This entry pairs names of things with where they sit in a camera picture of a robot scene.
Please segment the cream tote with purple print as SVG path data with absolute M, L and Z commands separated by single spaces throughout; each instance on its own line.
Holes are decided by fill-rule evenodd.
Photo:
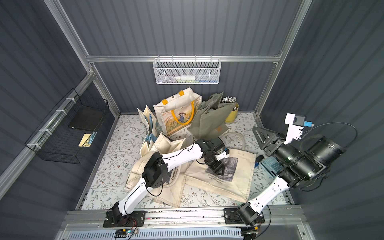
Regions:
M 239 202 L 246 202 L 250 195 L 257 150 L 247 152 L 240 144 L 240 137 L 226 136 L 223 142 L 229 155 L 221 160 L 224 174 L 215 174 L 208 166 L 193 163 L 186 170 L 186 184 Z

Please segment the cream tote bag front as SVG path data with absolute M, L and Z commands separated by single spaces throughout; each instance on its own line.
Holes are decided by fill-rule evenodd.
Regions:
M 145 166 L 153 154 L 158 156 L 173 153 L 188 147 L 192 143 L 192 140 L 184 137 L 168 138 L 164 134 L 161 134 L 151 150 L 137 160 L 129 174 L 124 190 L 127 192 L 133 190 L 143 176 L 146 177 L 146 179 L 152 183 L 151 186 L 154 187 L 153 190 L 150 190 L 148 185 L 144 184 L 144 193 L 146 195 L 138 203 L 138 209 L 179 208 L 181 206 L 186 184 L 184 173 L 190 166 L 189 163 L 185 163 L 170 171 L 161 166 L 152 166 L 148 174 L 144 174 L 144 171 Z

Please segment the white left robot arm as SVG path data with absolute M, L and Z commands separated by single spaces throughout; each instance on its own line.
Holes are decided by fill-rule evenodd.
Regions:
M 214 174 L 223 175 L 225 165 L 222 159 L 228 157 L 229 154 L 230 150 L 219 137 L 210 141 L 197 140 L 190 146 L 173 153 L 153 153 L 134 188 L 123 200 L 116 202 L 111 207 L 113 223 L 116 226 L 123 225 L 123 220 L 129 218 L 137 204 L 147 194 L 156 188 L 163 187 L 168 172 L 173 169 L 190 161 L 203 159 L 203 164 L 207 165 Z

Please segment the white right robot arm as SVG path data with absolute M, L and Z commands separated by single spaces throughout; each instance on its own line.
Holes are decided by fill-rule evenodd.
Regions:
M 344 147 L 323 135 L 309 137 L 308 140 L 318 140 L 304 151 L 303 140 L 298 150 L 292 144 L 285 144 L 281 133 L 259 127 L 253 127 L 253 132 L 261 150 L 268 157 L 274 157 L 283 168 L 262 193 L 238 208 L 237 214 L 247 226 L 254 226 L 262 210 L 281 192 L 325 177 L 331 164 L 346 152 Z

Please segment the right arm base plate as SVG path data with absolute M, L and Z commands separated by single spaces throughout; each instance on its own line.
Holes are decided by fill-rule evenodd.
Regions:
M 244 223 L 240 216 L 237 214 L 237 208 L 224 208 L 224 218 L 227 225 Z M 261 214 L 254 221 L 253 224 L 261 225 L 265 223 L 264 215 Z

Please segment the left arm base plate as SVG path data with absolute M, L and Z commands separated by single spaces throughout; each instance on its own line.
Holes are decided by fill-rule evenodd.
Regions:
M 145 222 L 146 211 L 133 211 L 128 216 L 122 216 L 115 220 L 113 212 L 108 210 L 104 219 L 104 228 L 128 228 L 142 227 Z

